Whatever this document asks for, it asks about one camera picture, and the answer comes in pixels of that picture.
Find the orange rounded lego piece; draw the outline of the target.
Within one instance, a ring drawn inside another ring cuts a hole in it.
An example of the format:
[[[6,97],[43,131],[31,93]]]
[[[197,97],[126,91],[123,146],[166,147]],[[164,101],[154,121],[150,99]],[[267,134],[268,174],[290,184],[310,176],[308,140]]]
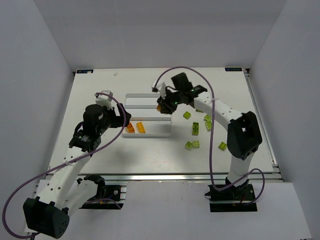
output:
[[[129,124],[127,125],[126,129],[127,129],[127,132],[130,133],[130,134],[131,133],[135,133],[135,128],[133,127],[131,122],[129,122]]]

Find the yellow lego brick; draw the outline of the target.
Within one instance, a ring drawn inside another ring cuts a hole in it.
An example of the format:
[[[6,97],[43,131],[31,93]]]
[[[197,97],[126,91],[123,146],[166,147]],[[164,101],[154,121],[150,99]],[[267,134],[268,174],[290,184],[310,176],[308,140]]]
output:
[[[141,121],[136,123],[136,127],[137,127],[137,130],[140,134],[146,133],[145,127]]]

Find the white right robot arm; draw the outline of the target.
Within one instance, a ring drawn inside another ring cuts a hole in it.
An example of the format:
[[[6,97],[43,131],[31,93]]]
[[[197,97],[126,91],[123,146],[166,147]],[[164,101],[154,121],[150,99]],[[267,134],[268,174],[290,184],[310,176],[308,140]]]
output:
[[[229,188],[242,187],[251,174],[252,158],[262,143],[262,134],[255,113],[233,109],[218,100],[211,85],[194,86],[182,72],[171,78],[174,88],[169,90],[159,79],[152,84],[152,91],[159,93],[158,111],[173,114],[178,105],[185,104],[211,117],[211,122],[220,124],[227,132],[227,149],[231,154],[230,169],[223,187],[212,187],[222,192]]]

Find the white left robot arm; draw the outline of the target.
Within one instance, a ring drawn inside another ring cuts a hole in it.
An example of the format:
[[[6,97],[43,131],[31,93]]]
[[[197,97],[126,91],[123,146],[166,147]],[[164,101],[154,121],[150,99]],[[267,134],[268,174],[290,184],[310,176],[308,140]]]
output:
[[[83,121],[74,129],[63,167],[58,169],[49,183],[35,198],[23,204],[26,225],[29,229],[60,238],[66,231],[70,217],[87,201],[100,201],[106,194],[105,180],[97,174],[78,178],[80,171],[101,144],[101,136],[109,128],[129,124],[131,114],[124,106],[108,108],[91,104],[85,108]]]

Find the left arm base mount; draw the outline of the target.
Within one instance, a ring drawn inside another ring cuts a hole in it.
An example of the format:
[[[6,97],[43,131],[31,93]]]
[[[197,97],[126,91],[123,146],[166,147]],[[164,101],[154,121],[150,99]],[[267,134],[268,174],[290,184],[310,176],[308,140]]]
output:
[[[106,184],[105,179],[97,174],[89,174],[84,178],[76,180],[77,185],[83,181],[91,181],[97,185],[97,193],[84,203],[81,209],[87,210],[120,210],[123,207],[122,201],[125,197],[122,196],[125,192],[122,190],[123,185]]]

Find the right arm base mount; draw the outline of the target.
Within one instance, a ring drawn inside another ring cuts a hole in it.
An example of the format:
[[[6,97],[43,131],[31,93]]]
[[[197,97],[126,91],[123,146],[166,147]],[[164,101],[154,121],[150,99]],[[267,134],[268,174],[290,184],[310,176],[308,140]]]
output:
[[[257,212],[257,204],[252,202],[256,196],[252,184],[242,188],[230,187],[223,191],[217,191],[212,185],[208,186],[208,192],[204,196],[209,200],[211,213],[240,213]]]

